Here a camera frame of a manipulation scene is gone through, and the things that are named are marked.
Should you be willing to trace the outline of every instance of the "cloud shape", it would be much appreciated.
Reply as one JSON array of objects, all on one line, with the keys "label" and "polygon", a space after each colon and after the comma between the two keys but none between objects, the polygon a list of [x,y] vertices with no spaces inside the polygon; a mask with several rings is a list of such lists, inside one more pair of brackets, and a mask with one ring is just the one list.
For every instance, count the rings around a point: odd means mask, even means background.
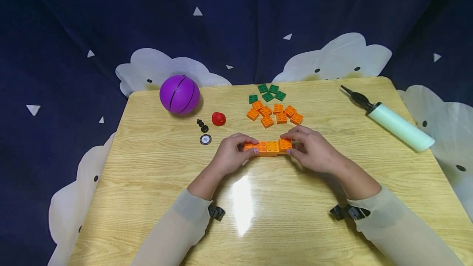
[{"label": "cloud shape", "polygon": [[417,126],[435,139],[430,149],[473,222],[473,108],[444,102],[422,85],[398,92]]},{"label": "cloud shape", "polygon": [[290,58],[273,82],[378,76],[391,56],[382,45],[367,46],[360,33],[346,33]]},{"label": "cloud shape", "polygon": [[87,151],[77,168],[76,180],[51,198],[49,231],[57,246],[48,266],[68,264],[114,137],[115,133],[103,146]]},{"label": "cloud shape", "polygon": [[189,76],[199,87],[232,85],[222,76],[210,73],[196,60],[188,57],[172,59],[152,48],[133,52],[130,63],[119,65],[115,73],[122,81],[119,88],[127,97],[132,92],[159,89],[166,79],[178,74]]}]

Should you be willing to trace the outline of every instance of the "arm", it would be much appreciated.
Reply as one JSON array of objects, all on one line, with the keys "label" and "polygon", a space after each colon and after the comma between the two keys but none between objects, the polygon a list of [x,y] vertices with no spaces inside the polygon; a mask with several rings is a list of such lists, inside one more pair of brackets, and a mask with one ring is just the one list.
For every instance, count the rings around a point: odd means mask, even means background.
[{"label": "arm", "polygon": [[236,133],[223,139],[211,163],[174,201],[149,233],[131,266],[177,266],[205,234],[208,207],[224,176],[255,156],[256,149],[242,152],[245,142],[255,139]]},{"label": "arm", "polygon": [[297,126],[281,137],[300,141],[289,154],[311,170],[336,177],[349,204],[371,212],[355,221],[357,230],[395,265],[463,265],[423,220],[320,133]]}]

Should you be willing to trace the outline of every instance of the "sleeve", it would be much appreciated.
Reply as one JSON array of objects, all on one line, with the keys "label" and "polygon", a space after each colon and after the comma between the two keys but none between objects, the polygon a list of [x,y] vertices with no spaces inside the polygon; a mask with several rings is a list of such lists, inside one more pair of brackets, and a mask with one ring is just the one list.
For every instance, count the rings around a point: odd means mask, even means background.
[{"label": "sleeve", "polygon": [[395,265],[463,265],[448,245],[385,186],[373,197],[348,202],[371,212],[355,221],[357,231]]},{"label": "sleeve", "polygon": [[212,201],[185,189],[149,233],[131,266],[178,266],[205,234]]}]

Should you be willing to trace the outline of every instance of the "small red ball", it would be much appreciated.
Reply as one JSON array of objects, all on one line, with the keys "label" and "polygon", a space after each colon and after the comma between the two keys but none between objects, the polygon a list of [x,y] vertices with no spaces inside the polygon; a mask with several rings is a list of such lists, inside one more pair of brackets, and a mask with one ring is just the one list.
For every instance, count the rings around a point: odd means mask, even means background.
[{"label": "small red ball", "polygon": [[223,126],[227,122],[223,113],[215,112],[212,114],[212,123],[216,126]]}]

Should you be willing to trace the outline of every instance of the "hand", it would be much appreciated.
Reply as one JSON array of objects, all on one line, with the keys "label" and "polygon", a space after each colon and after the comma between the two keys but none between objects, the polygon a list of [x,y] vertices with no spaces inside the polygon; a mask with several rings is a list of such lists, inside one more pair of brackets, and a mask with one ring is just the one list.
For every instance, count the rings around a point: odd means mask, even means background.
[{"label": "hand", "polygon": [[235,133],[223,139],[217,149],[217,153],[215,153],[214,159],[209,163],[209,167],[218,170],[222,176],[236,171],[246,160],[258,154],[258,149],[256,148],[242,151],[243,145],[246,142],[258,144],[256,139],[242,133]]},{"label": "hand", "polygon": [[298,160],[302,166],[314,172],[335,174],[346,164],[353,163],[330,145],[321,133],[308,127],[293,127],[289,132],[281,135],[281,138],[301,142],[301,144],[295,144],[294,148],[289,149],[287,153]]}]

